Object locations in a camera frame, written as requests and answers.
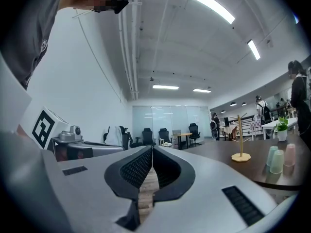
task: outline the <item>cup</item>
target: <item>cup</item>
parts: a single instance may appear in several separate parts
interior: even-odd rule
[[[283,171],[283,165],[284,165],[284,151],[283,150],[274,151],[274,155],[270,166],[270,172],[274,174],[281,173]]]
[[[267,159],[267,166],[271,166],[272,158],[274,155],[274,152],[278,150],[277,146],[271,146],[269,149],[268,159]]]
[[[296,145],[288,144],[284,155],[284,165],[293,166],[296,162]]]

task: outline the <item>dark gray shirt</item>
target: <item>dark gray shirt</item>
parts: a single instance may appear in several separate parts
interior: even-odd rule
[[[59,2],[29,0],[1,46],[8,67],[25,89],[47,51]]]

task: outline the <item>wooden base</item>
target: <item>wooden base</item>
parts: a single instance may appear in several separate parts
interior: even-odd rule
[[[240,153],[236,153],[231,156],[231,159],[236,162],[246,162],[251,158],[248,153],[243,153],[242,157],[240,157]]]

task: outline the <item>green cup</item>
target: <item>green cup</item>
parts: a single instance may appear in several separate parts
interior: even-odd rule
[[[272,158],[274,155],[274,152],[277,151],[277,146],[271,146],[269,149],[268,159],[267,159],[267,166],[271,166]]]
[[[281,173],[283,171],[283,165],[284,165],[284,151],[276,150],[272,158],[270,172],[274,174]]]

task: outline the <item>potted plant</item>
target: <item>potted plant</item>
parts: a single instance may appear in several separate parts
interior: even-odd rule
[[[277,137],[280,142],[286,141],[288,120],[286,117],[280,117],[277,122]]]

